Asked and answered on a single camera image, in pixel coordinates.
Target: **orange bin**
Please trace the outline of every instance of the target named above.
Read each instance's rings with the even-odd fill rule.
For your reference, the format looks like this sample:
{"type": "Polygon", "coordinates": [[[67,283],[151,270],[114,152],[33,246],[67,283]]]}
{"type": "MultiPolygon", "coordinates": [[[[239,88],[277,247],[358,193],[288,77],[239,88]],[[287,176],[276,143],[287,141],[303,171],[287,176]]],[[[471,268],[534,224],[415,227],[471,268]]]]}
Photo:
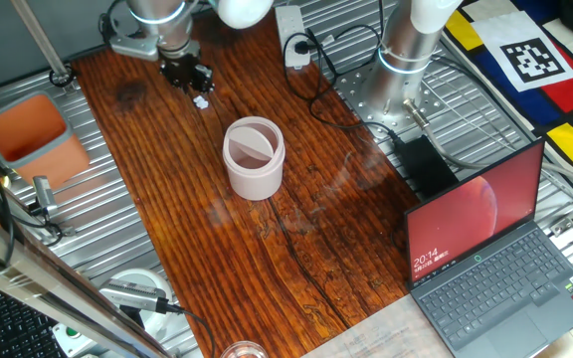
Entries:
{"type": "Polygon", "coordinates": [[[0,109],[0,160],[28,183],[47,176],[53,190],[90,164],[72,126],[42,91],[0,109]]]}

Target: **colorful mat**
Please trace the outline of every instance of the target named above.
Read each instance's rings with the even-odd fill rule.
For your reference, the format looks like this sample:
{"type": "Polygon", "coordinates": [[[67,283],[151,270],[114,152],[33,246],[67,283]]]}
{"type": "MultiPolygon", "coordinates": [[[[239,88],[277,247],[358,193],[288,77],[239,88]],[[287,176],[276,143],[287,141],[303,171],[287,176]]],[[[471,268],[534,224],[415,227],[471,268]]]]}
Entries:
{"type": "Polygon", "coordinates": [[[538,89],[516,90],[473,28],[474,21],[518,11],[525,11],[541,28],[573,70],[573,32],[561,23],[557,0],[466,1],[451,17],[446,33],[532,124],[534,134],[546,136],[548,142],[573,163],[573,79],[538,89]]]}

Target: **wooden tabletop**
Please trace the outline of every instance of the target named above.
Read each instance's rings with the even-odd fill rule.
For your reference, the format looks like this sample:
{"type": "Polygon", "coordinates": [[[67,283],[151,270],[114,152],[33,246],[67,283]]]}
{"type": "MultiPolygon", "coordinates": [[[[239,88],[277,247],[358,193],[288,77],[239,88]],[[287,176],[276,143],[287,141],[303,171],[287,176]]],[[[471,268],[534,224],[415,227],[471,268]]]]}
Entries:
{"type": "MultiPolygon", "coordinates": [[[[287,89],[273,14],[243,31],[207,17],[193,33],[216,84],[203,110],[155,63],[103,51],[74,67],[174,291],[214,331],[216,356],[251,340],[271,357],[299,357],[407,293],[403,213],[418,201],[369,131],[320,124],[287,89]],[[227,127],[249,115],[272,120],[286,142],[282,187],[258,202],[233,192],[222,160],[227,127]]],[[[313,92],[314,65],[291,74],[313,92]]],[[[317,110],[357,121],[335,93],[317,110]]],[[[189,322],[208,356],[206,331],[189,322]]]]}

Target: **black keyboard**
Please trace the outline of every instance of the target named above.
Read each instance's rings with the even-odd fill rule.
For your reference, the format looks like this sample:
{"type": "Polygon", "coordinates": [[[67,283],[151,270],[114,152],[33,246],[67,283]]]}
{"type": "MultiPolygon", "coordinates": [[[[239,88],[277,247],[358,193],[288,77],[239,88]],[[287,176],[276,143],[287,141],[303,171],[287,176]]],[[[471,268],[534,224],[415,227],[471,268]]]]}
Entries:
{"type": "Polygon", "coordinates": [[[542,231],[528,234],[420,300],[453,348],[534,301],[557,294],[551,282],[568,269],[542,231]]]}
{"type": "Polygon", "coordinates": [[[2,358],[66,358],[51,327],[56,322],[0,292],[2,358]]]}

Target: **red wallpaper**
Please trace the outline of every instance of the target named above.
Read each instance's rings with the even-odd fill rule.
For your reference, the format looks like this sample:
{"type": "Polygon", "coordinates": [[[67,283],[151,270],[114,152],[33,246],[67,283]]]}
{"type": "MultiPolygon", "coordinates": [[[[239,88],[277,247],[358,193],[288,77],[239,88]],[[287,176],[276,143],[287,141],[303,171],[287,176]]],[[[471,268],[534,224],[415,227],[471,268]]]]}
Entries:
{"type": "Polygon", "coordinates": [[[534,211],[543,143],[408,214],[413,281],[534,211]]]}

